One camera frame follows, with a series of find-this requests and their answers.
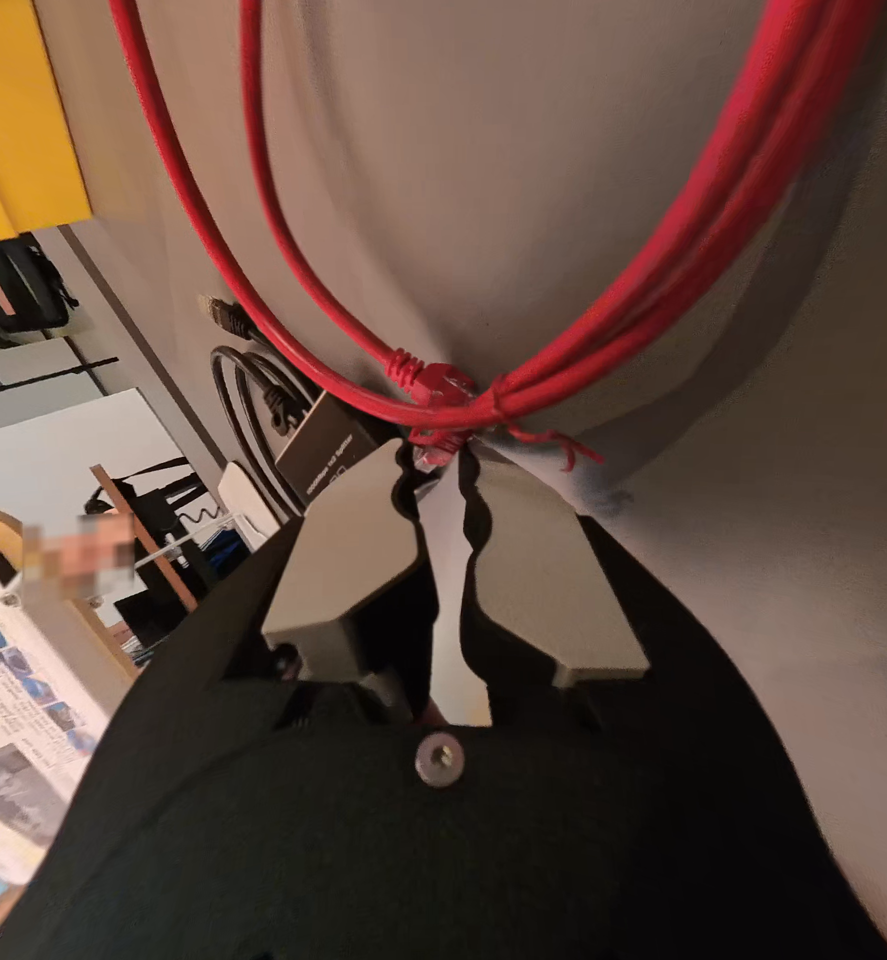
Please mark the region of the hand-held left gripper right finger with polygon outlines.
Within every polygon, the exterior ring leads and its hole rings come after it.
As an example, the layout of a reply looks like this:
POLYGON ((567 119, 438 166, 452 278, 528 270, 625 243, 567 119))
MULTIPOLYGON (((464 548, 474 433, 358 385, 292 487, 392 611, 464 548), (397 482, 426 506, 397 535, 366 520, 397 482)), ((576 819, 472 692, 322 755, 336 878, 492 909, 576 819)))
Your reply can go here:
POLYGON ((488 722, 531 697, 642 680, 650 658, 571 505, 487 448, 460 455, 458 485, 470 549, 460 650, 488 722))

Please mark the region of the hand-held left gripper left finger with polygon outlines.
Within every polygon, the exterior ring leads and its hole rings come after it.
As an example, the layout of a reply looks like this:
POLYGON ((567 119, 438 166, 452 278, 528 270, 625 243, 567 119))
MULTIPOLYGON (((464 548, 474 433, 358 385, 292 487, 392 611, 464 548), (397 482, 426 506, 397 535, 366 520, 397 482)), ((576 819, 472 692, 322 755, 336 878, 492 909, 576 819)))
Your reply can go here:
POLYGON ((404 722, 429 704, 438 618, 413 460, 389 440, 314 500, 262 625, 297 680, 357 686, 404 722))

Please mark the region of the black ethernet splitter box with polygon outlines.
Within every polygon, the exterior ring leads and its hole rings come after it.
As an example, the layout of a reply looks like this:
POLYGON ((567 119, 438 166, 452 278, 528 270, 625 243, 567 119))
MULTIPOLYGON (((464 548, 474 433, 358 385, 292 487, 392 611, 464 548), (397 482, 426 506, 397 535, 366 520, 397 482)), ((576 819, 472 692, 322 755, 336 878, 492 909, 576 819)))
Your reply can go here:
POLYGON ((327 486, 394 439, 402 439, 399 426, 325 392, 285 439, 274 466, 304 511, 327 486))

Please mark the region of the yellow plastic bin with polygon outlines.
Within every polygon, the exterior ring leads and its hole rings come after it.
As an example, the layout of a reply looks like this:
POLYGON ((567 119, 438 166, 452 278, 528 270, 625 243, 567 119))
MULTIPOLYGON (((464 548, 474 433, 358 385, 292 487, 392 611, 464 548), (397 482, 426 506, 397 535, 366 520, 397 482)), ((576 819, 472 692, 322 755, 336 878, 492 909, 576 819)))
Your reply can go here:
POLYGON ((0 241, 91 215, 35 5, 0 1, 0 241))

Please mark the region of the white document stand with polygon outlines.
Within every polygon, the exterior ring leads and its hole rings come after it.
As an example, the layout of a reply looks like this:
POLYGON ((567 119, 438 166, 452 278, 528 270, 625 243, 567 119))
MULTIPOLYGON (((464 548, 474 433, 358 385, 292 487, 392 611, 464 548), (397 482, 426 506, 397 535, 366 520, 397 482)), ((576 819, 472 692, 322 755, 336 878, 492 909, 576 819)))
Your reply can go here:
POLYGON ((277 514, 240 463, 227 463, 217 492, 219 501, 252 551, 257 551, 280 531, 282 524, 277 514))

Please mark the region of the red twist tie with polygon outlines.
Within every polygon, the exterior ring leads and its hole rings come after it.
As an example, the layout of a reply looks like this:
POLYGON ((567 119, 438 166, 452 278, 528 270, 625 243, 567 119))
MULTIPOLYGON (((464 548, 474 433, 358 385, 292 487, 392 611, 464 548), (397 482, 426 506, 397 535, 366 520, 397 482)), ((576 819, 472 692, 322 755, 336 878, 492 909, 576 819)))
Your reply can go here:
POLYGON ((587 460, 597 466, 603 466, 605 459, 596 450, 559 430, 547 429, 532 431, 524 428, 521 423, 511 417, 505 409, 504 398, 509 393, 505 386, 506 376, 498 375, 493 379, 481 400, 486 400, 490 412, 496 417, 494 427, 513 438, 515 441, 532 448, 555 448, 562 457, 559 471, 563 474, 572 474, 580 459, 587 460))

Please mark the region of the printed instruction sheet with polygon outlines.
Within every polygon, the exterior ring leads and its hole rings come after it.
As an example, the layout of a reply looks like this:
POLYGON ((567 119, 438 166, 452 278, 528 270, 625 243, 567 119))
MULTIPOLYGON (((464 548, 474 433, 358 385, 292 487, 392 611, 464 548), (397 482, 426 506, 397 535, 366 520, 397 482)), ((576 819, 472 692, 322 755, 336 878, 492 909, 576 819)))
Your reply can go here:
POLYGON ((11 590, 0 554, 0 882, 25 885, 66 818, 109 716, 11 590))

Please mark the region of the black backpack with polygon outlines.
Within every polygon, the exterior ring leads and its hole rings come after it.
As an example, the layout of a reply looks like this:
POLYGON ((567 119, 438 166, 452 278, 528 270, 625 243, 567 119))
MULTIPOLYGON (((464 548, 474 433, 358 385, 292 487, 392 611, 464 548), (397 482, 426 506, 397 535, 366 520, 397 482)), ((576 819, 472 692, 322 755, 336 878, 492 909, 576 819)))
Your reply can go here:
POLYGON ((78 307, 34 234, 0 241, 0 349, 14 346, 19 334, 66 327, 78 307))

